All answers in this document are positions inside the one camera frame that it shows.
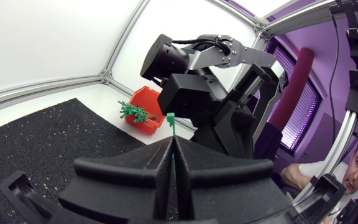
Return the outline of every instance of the black foam mat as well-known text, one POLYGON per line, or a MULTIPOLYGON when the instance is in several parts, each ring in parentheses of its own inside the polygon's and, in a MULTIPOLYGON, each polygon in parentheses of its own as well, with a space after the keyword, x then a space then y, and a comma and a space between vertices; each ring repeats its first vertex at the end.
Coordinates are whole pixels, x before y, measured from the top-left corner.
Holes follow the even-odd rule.
MULTIPOLYGON (((0 127, 0 183, 21 170, 36 191, 58 204, 75 176, 76 158, 111 157, 143 145, 72 99, 0 127)), ((0 191, 0 223, 24 222, 0 191)))

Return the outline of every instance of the green plastic part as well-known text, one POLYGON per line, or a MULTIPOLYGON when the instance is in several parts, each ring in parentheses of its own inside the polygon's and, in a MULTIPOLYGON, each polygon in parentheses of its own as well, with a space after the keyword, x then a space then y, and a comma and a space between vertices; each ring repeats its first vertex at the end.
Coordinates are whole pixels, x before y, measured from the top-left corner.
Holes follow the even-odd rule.
MULTIPOLYGON (((175 137, 175 114, 167 113, 167 121, 169 122, 169 126, 173 129, 173 137, 175 137)), ((177 179, 177 172, 175 167, 175 154, 172 154, 172 170, 173 170, 173 178, 177 179)))
POLYGON ((122 115, 120 116, 121 119, 127 115, 135 114, 136 119, 134 120, 134 123, 138 123, 138 122, 148 123, 147 115, 156 118, 155 115, 146 112, 143 108, 139 106, 135 106, 121 101, 118 101, 118 103, 122 105, 121 106, 122 110, 120 111, 120 113, 122 113, 122 115))
POLYGON ((169 122, 169 126, 173 129, 173 135, 175 136, 175 114, 167 113, 167 121, 169 122))

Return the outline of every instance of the white shirt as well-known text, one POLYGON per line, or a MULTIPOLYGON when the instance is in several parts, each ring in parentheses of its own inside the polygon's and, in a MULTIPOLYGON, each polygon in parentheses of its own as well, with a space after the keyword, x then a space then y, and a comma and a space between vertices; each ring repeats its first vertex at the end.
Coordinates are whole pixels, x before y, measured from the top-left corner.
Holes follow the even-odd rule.
MULTIPOLYGON (((302 175, 305 175, 307 177, 312 177, 316 175, 319 168, 323 165, 323 162, 324 161, 314 162, 310 164, 300 164, 299 170, 302 175)), ((339 181, 340 183, 342 183, 343 181, 346 170, 347 170, 347 164, 344 162, 341 162, 334 170, 334 175, 336 177, 336 180, 339 181)), ((358 190, 356 190, 356 192, 354 192, 351 195, 343 195, 343 197, 338 202, 338 204, 332 209, 331 213, 338 211, 338 209, 342 211, 342 209, 347 205, 347 203, 351 199, 354 200, 357 198, 358 198, 358 190)), ((336 212, 334 215, 329 216, 329 222, 330 223, 334 223, 334 221, 336 222, 336 216, 339 215, 339 213, 340 212, 336 212)))

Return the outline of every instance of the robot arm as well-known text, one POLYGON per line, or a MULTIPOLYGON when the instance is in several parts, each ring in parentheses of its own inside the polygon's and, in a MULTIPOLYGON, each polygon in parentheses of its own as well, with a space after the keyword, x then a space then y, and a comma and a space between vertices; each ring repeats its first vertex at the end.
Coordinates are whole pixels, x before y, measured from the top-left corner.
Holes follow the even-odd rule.
POLYGON ((257 139, 287 76, 272 54, 244 47, 227 35, 201 35, 172 40, 160 35, 150 48, 140 75, 160 85, 163 114, 189 118, 198 130, 192 141, 234 157, 252 158, 257 139), (173 44, 189 44, 179 49, 173 44), (250 63, 251 68, 230 92, 209 69, 250 63), (257 90, 254 111, 246 106, 257 90))

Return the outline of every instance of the red bin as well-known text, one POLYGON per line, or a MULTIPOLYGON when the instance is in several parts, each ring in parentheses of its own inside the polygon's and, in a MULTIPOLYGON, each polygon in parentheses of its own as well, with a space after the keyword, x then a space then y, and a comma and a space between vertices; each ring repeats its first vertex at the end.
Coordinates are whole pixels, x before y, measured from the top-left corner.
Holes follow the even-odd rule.
POLYGON ((134 123, 135 115, 132 114, 126 116, 125 120, 147 134, 154 134, 157 128, 161 126, 165 118, 165 116, 161 113, 160 106, 158 105, 157 98, 159 95, 159 92, 152 90, 147 86, 143 86, 140 90, 135 91, 128 103, 143 108, 146 112, 155 115, 156 118, 154 119, 153 117, 147 115, 148 123, 134 123))

